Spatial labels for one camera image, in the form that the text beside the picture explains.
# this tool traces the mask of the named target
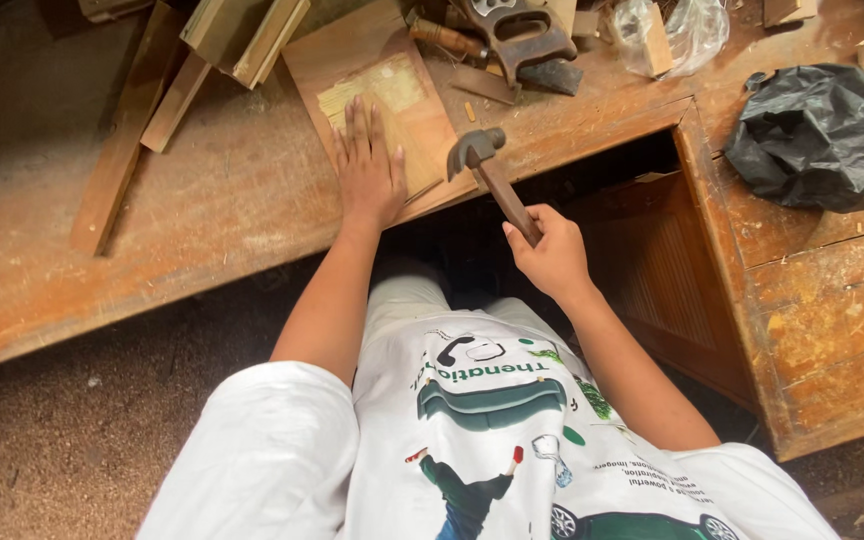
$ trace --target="wooden hammer handle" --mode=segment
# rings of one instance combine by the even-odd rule
[[[468,53],[475,58],[485,58],[489,53],[482,41],[426,19],[415,19],[412,28],[409,29],[409,36],[430,43],[438,43],[442,47]]]
[[[495,158],[486,159],[479,163],[478,169],[492,197],[495,197],[498,207],[509,218],[509,223],[522,232],[522,236],[530,246],[536,247],[539,240],[543,239],[543,233],[529,212],[525,210],[519,195],[512,189],[502,162]]]

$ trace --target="dirt floor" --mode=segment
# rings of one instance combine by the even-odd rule
[[[397,227],[382,251],[425,246],[414,255],[446,260],[475,287],[498,280],[504,294],[523,298],[571,336],[554,303],[510,267],[500,241],[463,233],[469,220],[498,219],[493,202],[477,201],[437,212],[434,227]],[[0,365],[0,538],[132,536],[210,392],[269,358],[320,260],[272,269]],[[475,276],[469,268],[488,270]],[[752,414],[670,375],[723,440],[768,452]],[[864,539],[864,440],[782,467],[839,534]]]

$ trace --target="hammer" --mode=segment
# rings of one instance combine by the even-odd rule
[[[519,195],[512,190],[502,162],[491,159],[503,145],[505,131],[501,128],[476,129],[462,135],[448,152],[448,180],[452,182],[455,175],[462,172],[466,166],[478,170],[509,222],[522,232],[530,246],[536,247],[539,240],[543,239],[542,231],[529,212],[525,211]]]

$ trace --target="hand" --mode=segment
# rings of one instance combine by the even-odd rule
[[[373,104],[370,131],[362,96],[345,105],[345,133],[343,139],[332,126],[342,189],[342,227],[366,227],[380,233],[392,225],[405,204],[405,152],[399,145],[389,159],[382,115]]]
[[[533,249],[515,225],[508,221],[502,224],[515,257],[515,266],[563,309],[563,303],[576,298],[579,293],[596,290],[589,277],[586,246],[579,226],[548,204],[526,206],[525,210],[543,236]]]

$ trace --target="workbench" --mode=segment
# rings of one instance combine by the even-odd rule
[[[364,3],[315,2],[295,36]],[[448,85],[441,55],[426,64],[459,135],[506,131],[517,179],[676,131],[755,407],[788,460],[864,436],[864,211],[758,199],[721,149],[753,72],[856,61],[864,0],[825,0],[791,29],[763,29],[759,2],[729,13],[725,48],[687,78],[646,80],[580,42],[574,98],[487,102]],[[0,8],[0,362],[326,250],[338,231],[335,175],[279,61],[255,91],[211,73],[167,152],[141,154],[104,256],[69,248],[143,20],[56,39],[33,0]]]

